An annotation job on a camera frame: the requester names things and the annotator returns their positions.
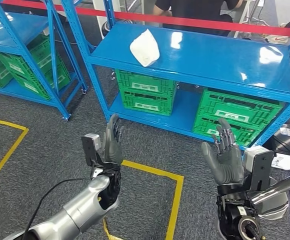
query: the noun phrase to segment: blue metal shelf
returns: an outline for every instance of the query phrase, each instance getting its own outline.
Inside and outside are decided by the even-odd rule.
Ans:
[[[113,113],[119,113],[123,119],[213,141],[191,132],[199,104],[197,95],[179,91],[169,117],[125,109],[120,95],[108,106],[95,65],[285,102],[283,110],[260,133],[253,146],[263,145],[290,118],[290,47],[116,23],[112,0],[107,0],[104,3],[110,31],[91,52],[73,1],[61,1],[107,120]],[[160,57],[150,67],[142,67],[131,53],[130,44],[147,29],[157,41]]]
[[[63,96],[72,83],[77,78],[76,73],[70,72],[70,79],[71,81],[67,84],[67,86],[64,86],[63,88],[60,90],[60,96]],[[27,90],[25,87],[19,85],[15,79],[11,80],[8,85],[3,88],[0,88],[0,94],[4,94],[7,96],[11,97],[15,97],[19,99],[23,99],[27,101],[32,101],[39,104],[45,104],[52,107],[57,107],[57,104],[54,102],[52,99],[51,100],[46,100],[44,99],[39,95],[37,95],[36,93],[33,93],[33,91]]]
[[[0,89],[0,93],[56,107],[63,115],[63,118],[68,120],[70,117],[70,113],[67,110],[67,107],[79,88],[82,88],[82,92],[85,93],[88,90],[88,86],[83,78],[81,69],[74,55],[74,52],[70,46],[67,36],[62,26],[61,21],[60,20],[60,17],[53,5],[52,1],[44,0],[43,2],[46,5],[47,17],[5,12],[0,5],[0,52],[22,56],[46,90],[46,92],[51,97],[51,100],[46,101],[25,88],[20,87],[15,80],[12,80],[8,86]],[[79,0],[76,0],[75,3],[78,4],[79,3]],[[44,74],[39,68],[36,62],[34,61],[31,53],[27,47],[27,44],[33,40],[37,35],[42,33],[46,27],[48,27],[49,30],[54,89],[51,87],[51,85],[45,79]],[[77,79],[77,84],[73,87],[71,92],[69,92],[69,96],[63,102],[61,101],[61,97],[69,88],[69,86],[63,89],[58,89],[54,30],[57,30],[59,33],[64,49],[69,56],[70,63],[75,71],[75,74],[71,75],[72,78],[75,77]]]
[[[25,45],[29,44],[48,26],[45,16],[6,12],[7,18],[14,27]],[[0,52],[19,54],[15,43],[0,22]]]
[[[150,67],[142,67],[131,54],[130,44],[147,29],[157,41],[160,57]],[[290,102],[287,46],[116,23],[88,60],[109,68]]]

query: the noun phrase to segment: shelf board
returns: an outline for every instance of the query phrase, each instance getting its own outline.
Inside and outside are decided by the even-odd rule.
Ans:
[[[37,35],[48,26],[48,20],[46,16],[30,15],[14,12],[6,12],[5,14],[25,45],[29,44],[35,37],[36,37]],[[0,23],[1,52],[5,52],[6,49],[15,47],[15,43]]]
[[[120,118],[150,125],[153,127],[187,135],[203,141],[214,142],[207,137],[192,132],[201,95],[195,92],[177,90],[171,116],[164,116],[144,111],[124,108],[119,93],[110,108],[111,114],[117,113]]]
[[[160,57],[151,66],[142,67],[131,54],[130,44],[147,29],[157,41]],[[290,102],[287,46],[116,23],[88,60],[110,68]]]
[[[64,94],[73,82],[76,78],[76,74],[73,72],[70,73],[71,81],[59,91],[59,95]],[[19,85],[15,79],[11,80],[8,85],[0,88],[0,94],[8,95],[19,99],[23,99],[27,101],[32,101],[39,104],[45,104],[48,106],[56,107],[56,104],[53,100],[46,100],[43,97],[33,93],[33,91],[27,90],[25,87]]]

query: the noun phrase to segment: white cloth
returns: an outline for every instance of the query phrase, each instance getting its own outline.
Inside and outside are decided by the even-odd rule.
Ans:
[[[160,56],[159,45],[148,29],[134,39],[129,49],[143,67],[150,66]]]

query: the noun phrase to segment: black shirt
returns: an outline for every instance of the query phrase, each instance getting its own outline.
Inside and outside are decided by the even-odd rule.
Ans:
[[[171,7],[173,17],[222,21],[222,18],[220,17],[220,8],[223,2],[226,2],[228,9],[232,10],[235,8],[239,1],[239,0],[156,0],[156,5],[164,11],[168,11],[170,7]],[[171,24],[163,24],[163,27],[191,32],[215,34],[215,30],[208,28]]]

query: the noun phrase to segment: robotic arm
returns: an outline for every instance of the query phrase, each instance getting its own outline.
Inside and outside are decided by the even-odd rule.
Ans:
[[[236,144],[231,127],[220,119],[217,127],[219,138],[212,137],[217,150],[203,142],[202,150],[211,169],[216,183],[218,230],[224,240],[265,240],[258,221],[260,206],[267,200],[276,202],[290,190],[290,177],[270,184],[270,169],[273,152],[263,147],[248,148],[244,153]],[[97,224],[119,206],[121,187],[120,145],[122,128],[119,116],[113,115],[104,134],[102,155],[99,135],[87,134],[82,138],[87,164],[92,168],[92,179],[87,188],[65,204],[56,215],[28,231],[13,233],[4,240],[73,240],[92,225]],[[288,202],[282,201],[286,211]],[[276,219],[282,216],[274,215]]]
[[[273,184],[270,172],[274,153],[261,146],[246,149],[244,168],[231,127],[223,118],[219,122],[220,140],[212,135],[216,156],[208,143],[202,144],[204,158],[217,184],[219,233],[224,240],[265,240],[258,218],[282,218],[288,207],[286,191],[290,190],[290,177]],[[273,210],[277,203],[279,209]],[[269,211],[271,218],[262,214]]]
[[[67,202],[56,215],[29,229],[13,233],[4,240],[73,240],[97,224],[119,204],[122,128],[119,116],[113,115],[104,134],[103,155],[97,150],[101,144],[99,135],[82,138],[87,163],[94,178],[88,187]]]

